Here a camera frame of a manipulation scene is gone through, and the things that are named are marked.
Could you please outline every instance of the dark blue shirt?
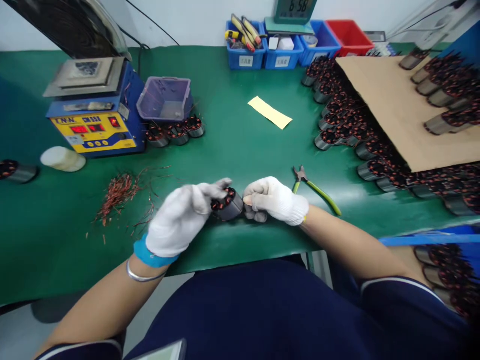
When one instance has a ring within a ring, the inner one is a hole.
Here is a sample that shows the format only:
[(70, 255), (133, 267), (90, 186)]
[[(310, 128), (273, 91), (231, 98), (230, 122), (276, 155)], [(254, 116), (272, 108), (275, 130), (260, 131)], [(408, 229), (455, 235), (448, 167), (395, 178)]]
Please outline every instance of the dark blue shirt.
[[(125, 357), (186, 340), (188, 360), (458, 359), (466, 323), (426, 286), (366, 281), (360, 306), (283, 260), (204, 271), (165, 304)], [(38, 359), (121, 359), (115, 340), (59, 345)]]

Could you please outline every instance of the green handled pliers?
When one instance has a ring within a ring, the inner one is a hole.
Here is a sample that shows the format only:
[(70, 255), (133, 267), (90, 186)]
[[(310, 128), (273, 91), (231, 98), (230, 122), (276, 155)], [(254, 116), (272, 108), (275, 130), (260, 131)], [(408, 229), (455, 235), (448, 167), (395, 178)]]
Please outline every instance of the green handled pliers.
[(319, 193), (326, 201), (327, 203), (330, 204), (330, 206), (332, 207), (332, 209), (335, 211), (335, 213), (338, 215), (338, 216), (342, 216), (342, 212), (340, 211), (340, 208), (337, 206), (337, 204), (335, 203), (335, 201), (332, 200), (332, 198), (330, 196), (327, 195), (327, 193), (325, 193), (324, 191), (322, 191), (322, 189), (320, 189), (317, 185), (315, 185), (313, 182), (311, 182), (309, 180), (309, 178), (307, 177), (307, 174), (305, 174), (305, 168), (304, 166), (300, 166), (300, 171), (297, 171), (297, 169), (295, 169), (295, 166), (293, 167), (293, 171), (295, 172), (296, 174), (296, 183), (295, 183), (295, 186), (293, 187), (293, 193), (296, 194), (297, 191), (299, 190), (299, 186), (300, 186), (300, 182), (302, 180), (305, 180), (306, 183), (308, 185), (310, 185), (310, 187), (315, 190), (317, 193)]

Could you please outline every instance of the storage bin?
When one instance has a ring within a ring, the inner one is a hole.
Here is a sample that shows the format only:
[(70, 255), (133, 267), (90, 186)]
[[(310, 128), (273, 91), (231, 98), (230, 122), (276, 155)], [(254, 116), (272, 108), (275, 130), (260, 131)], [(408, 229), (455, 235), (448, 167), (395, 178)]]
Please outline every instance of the storage bin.
[[(265, 25), (263, 22), (251, 21), (251, 24), (257, 29), (260, 35), (265, 34)], [(237, 27), (232, 24), (231, 21), (226, 22), (226, 30), (238, 31)], [(228, 50), (228, 63), (232, 70), (259, 70), (262, 68), (264, 62), (264, 55), (269, 48), (267, 40), (263, 38), (261, 40), (263, 45), (262, 49), (255, 49), (255, 52), (251, 52), (247, 49), (232, 49), (230, 44), (226, 44)]]
[(265, 58), (265, 69), (268, 70), (292, 70), (295, 69), (300, 57), (304, 53), (304, 46), (300, 37), (292, 36), (293, 50), (267, 50)]
[(311, 27), (315, 32), (315, 37), (318, 39), (316, 47), (309, 47), (303, 36), (300, 36), (300, 41), (305, 48), (300, 57), (300, 65), (310, 66), (310, 64), (319, 57), (333, 58), (342, 48), (335, 35), (330, 28), (321, 20), (310, 21)]
[(190, 79), (177, 77), (149, 77), (136, 103), (140, 117), (155, 122), (188, 118), (194, 102), (190, 83)]
[(330, 30), (341, 45), (339, 54), (341, 57), (349, 54), (365, 56), (369, 50), (375, 47), (353, 20), (326, 20), (325, 23), (330, 27)]

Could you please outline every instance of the blue machine housing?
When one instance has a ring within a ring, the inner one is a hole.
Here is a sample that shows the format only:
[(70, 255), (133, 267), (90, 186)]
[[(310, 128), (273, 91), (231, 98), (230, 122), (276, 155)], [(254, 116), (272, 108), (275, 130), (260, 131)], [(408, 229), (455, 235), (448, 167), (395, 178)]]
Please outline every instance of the blue machine housing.
[(52, 102), (50, 108), (46, 114), (47, 118), (58, 118), (58, 117), (71, 117), (75, 115), (86, 115), (89, 114), (98, 114), (103, 111), (65, 111), (65, 105), (78, 105), (84, 104), (86, 102), (105, 102), (113, 103), (113, 108), (107, 112), (119, 112), (120, 104), (123, 104), (127, 109), (129, 109), (128, 119), (125, 123), (129, 134), (125, 133), (128, 138), (135, 139), (136, 147), (122, 148), (122, 149), (112, 149), (104, 150), (98, 152), (85, 152), (82, 153), (86, 158), (99, 158), (107, 157), (114, 155), (123, 155), (131, 153), (141, 153), (145, 151), (146, 147), (146, 128), (142, 123), (139, 112), (137, 110), (137, 101), (139, 100), (140, 94), (144, 90), (145, 83), (142, 81), (140, 76), (135, 72), (132, 64), (128, 61), (123, 63), (122, 74), (120, 76), (119, 87), (116, 92), (107, 92), (102, 94), (88, 94), (88, 95), (78, 95), (78, 96), (69, 96), (69, 97), (59, 97)]

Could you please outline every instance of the cardboard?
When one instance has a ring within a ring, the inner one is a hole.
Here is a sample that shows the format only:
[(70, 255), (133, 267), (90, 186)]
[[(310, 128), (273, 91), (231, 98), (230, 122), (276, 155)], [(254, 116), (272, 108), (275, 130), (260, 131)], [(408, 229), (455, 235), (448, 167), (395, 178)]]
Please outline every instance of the cardboard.
[(248, 105), (257, 110), (282, 130), (292, 121), (291, 117), (285, 116), (280, 111), (275, 110), (258, 96), (250, 100)]
[(336, 61), (412, 172), (480, 161), (480, 126), (440, 136), (425, 130), (425, 122), (448, 109), (431, 106), (415, 91), (410, 78), (423, 64), (406, 71), (399, 67), (403, 58), (339, 57)]

